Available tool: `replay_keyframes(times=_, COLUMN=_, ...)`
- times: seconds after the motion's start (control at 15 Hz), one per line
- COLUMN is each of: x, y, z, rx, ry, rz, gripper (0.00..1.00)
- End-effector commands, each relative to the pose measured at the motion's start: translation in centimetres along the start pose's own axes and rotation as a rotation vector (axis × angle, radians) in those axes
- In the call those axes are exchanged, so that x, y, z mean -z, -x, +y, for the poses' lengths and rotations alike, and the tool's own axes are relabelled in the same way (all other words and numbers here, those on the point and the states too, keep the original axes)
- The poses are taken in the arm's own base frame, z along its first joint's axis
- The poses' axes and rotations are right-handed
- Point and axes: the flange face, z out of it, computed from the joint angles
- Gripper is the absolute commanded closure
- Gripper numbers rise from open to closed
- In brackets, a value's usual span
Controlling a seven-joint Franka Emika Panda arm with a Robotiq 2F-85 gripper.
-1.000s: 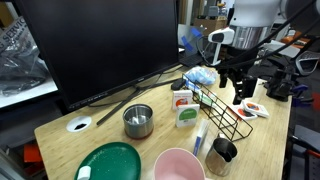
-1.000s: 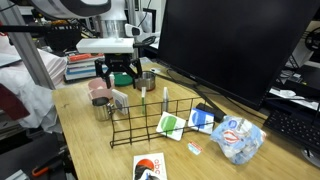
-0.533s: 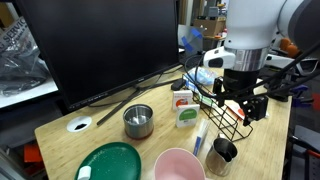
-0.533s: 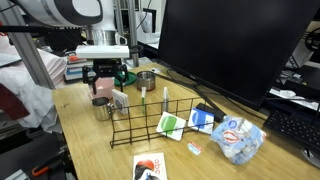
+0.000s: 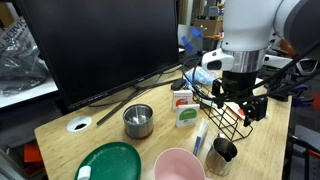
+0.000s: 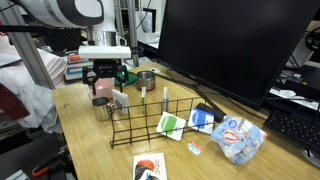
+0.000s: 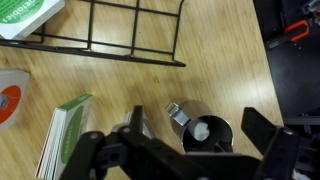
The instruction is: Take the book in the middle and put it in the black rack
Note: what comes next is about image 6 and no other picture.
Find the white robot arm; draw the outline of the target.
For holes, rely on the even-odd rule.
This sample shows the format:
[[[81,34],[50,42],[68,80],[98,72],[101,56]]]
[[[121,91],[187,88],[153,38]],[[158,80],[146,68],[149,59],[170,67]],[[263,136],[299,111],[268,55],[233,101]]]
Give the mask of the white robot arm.
[[[80,46],[82,58],[92,66],[82,68],[83,83],[92,87],[99,79],[114,78],[120,85],[128,80],[122,58],[131,49],[117,42],[114,0],[18,0],[18,4],[38,22],[55,28],[84,28],[88,44]]]

